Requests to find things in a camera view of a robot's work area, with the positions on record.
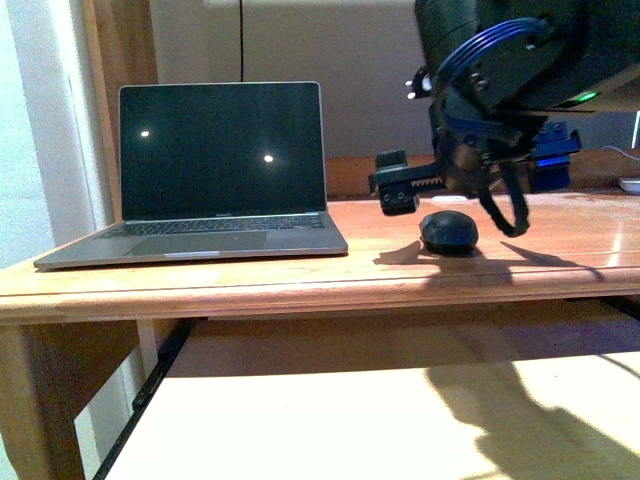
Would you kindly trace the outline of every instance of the wall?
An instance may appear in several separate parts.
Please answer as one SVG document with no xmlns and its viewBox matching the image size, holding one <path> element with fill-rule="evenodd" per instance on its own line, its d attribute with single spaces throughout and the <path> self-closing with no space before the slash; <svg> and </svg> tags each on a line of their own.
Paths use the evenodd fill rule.
<svg viewBox="0 0 640 480">
<path fill-rule="evenodd" d="M 406 98 L 423 63 L 413 0 L 244 0 L 244 78 L 316 80 L 328 157 L 432 153 L 428 100 Z M 240 79 L 238 0 L 152 0 L 161 83 Z M 570 117 L 586 148 L 629 148 L 633 114 Z"/>
<path fill-rule="evenodd" d="M 113 219 L 81 0 L 0 0 L 0 268 Z M 131 414 L 134 352 L 76 419 L 91 477 Z M 0 478 L 15 478 L 0 442 Z"/>
</svg>

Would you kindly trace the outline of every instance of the desk leg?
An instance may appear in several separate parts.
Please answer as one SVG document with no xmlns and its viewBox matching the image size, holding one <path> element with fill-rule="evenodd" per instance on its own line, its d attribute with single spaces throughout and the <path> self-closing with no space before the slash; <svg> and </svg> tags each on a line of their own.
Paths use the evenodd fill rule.
<svg viewBox="0 0 640 480">
<path fill-rule="evenodd" d="M 0 327 L 0 429 L 21 479 L 84 479 L 59 352 L 35 326 Z"/>
<path fill-rule="evenodd" d="M 158 363 L 158 350 L 169 337 L 179 320 L 138 320 L 138 337 L 140 338 L 140 351 L 142 352 L 142 366 L 144 374 L 148 377 Z"/>
</svg>

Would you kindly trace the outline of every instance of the laptop keyboard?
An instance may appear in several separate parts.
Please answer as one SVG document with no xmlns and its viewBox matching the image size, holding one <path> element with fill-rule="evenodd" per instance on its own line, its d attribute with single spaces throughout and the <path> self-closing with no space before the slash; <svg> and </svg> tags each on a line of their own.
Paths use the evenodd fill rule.
<svg viewBox="0 0 640 480">
<path fill-rule="evenodd" d="M 145 222 L 122 225 L 105 232 L 100 238 L 173 235 L 179 233 L 247 232 L 322 228 L 319 215 L 291 215 L 277 217 L 214 218 L 171 222 Z"/>
</svg>

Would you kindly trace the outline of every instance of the screw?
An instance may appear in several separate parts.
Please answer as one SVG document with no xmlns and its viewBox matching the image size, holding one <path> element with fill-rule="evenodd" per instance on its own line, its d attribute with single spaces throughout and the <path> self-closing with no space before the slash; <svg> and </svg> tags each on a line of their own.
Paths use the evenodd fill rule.
<svg viewBox="0 0 640 480">
<path fill-rule="evenodd" d="M 489 88 L 489 82 L 479 73 L 472 73 L 469 76 L 469 83 L 471 83 L 478 92 Z"/>
</svg>

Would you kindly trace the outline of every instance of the white object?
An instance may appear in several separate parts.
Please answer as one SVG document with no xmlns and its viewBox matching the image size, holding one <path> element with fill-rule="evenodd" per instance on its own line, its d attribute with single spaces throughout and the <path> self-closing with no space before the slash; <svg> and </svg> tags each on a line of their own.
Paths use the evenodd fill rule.
<svg viewBox="0 0 640 480">
<path fill-rule="evenodd" d="M 460 203 L 466 202 L 469 200 L 467 197 L 463 195 L 436 195 L 431 198 L 433 202 L 442 202 L 442 203 Z"/>
<path fill-rule="evenodd" d="M 618 180 L 620 188 L 631 195 L 640 195 L 640 178 L 621 178 Z"/>
</svg>

